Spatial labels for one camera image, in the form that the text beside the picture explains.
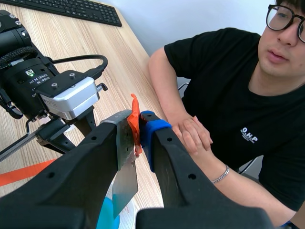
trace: black keyboard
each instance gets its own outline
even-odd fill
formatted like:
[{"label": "black keyboard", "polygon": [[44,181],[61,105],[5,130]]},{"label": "black keyboard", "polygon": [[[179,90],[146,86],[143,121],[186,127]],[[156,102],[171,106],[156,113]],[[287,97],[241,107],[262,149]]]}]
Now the black keyboard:
[{"label": "black keyboard", "polygon": [[0,0],[0,3],[108,25],[122,26],[114,7],[88,0]]}]

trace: nose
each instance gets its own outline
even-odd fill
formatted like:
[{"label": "nose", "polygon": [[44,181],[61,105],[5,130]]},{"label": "nose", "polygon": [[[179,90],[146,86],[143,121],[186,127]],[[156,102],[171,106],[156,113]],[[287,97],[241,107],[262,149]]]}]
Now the nose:
[{"label": "nose", "polygon": [[295,46],[298,42],[297,29],[299,21],[294,21],[287,29],[280,32],[277,40],[282,45]]}]

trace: silver bracelet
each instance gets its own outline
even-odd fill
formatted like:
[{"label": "silver bracelet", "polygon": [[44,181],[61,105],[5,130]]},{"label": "silver bracelet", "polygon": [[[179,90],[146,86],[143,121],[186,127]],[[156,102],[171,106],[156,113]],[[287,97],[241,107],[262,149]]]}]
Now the silver bracelet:
[{"label": "silver bracelet", "polygon": [[226,175],[228,175],[230,168],[229,168],[229,166],[227,166],[227,165],[225,165],[225,166],[226,166],[226,170],[225,170],[224,174],[222,174],[222,175],[221,175],[219,178],[217,178],[216,180],[213,180],[213,181],[212,181],[212,184],[216,184],[217,182],[219,182],[219,181],[221,181],[222,179],[224,179],[224,177],[225,177]]}]

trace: orange object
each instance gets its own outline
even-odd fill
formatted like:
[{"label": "orange object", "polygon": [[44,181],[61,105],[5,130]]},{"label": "orange object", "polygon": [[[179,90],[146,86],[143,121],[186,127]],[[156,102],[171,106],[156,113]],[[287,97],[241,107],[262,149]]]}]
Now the orange object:
[{"label": "orange object", "polygon": [[132,113],[127,118],[127,122],[132,129],[133,140],[135,144],[135,155],[139,156],[142,153],[141,140],[140,140],[140,127],[139,127],[139,117],[140,117],[140,108],[139,101],[135,94],[131,94],[132,101]]},{"label": "orange object", "polygon": [[55,159],[0,174],[0,187],[3,185],[14,183],[16,181],[33,177],[39,174],[45,167],[47,167],[53,161],[55,161]]}]

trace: wooden table surface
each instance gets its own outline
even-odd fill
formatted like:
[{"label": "wooden table surface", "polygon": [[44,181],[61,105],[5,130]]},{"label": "wooden table surface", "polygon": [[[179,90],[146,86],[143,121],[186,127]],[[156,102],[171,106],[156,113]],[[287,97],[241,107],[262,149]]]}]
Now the wooden table surface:
[{"label": "wooden table surface", "polygon": [[[96,84],[103,82],[108,86],[108,91],[100,92],[101,98],[94,106],[97,124],[118,111],[131,109],[131,93],[138,97],[140,111],[151,110],[160,118],[165,117],[148,77],[149,56],[119,12],[122,27],[5,4],[0,4],[0,9],[19,18],[38,49],[54,60],[86,54],[102,54],[107,57],[108,67],[102,77],[96,81]],[[59,72],[65,70],[85,72],[100,63],[98,60],[85,60],[58,64],[56,67]],[[0,150],[25,134],[25,122],[25,117],[16,120],[4,109],[0,109]],[[36,130],[39,125],[39,122],[31,123],[31,132]],[[66,133],[66,136],[74,144],[78,144],[83,139],[82,134],[76,128]],[[0,174],[60,156],[58,153],[41,147],[36,140],[33,140],[0,163]],[[141,208],[163,206],[156,176],[150,172],[145,155],[141,154],[136,163],[139,192],[134,197],[135,211]],[[29,179],[0,187],[0,197],[22,186]]]}]

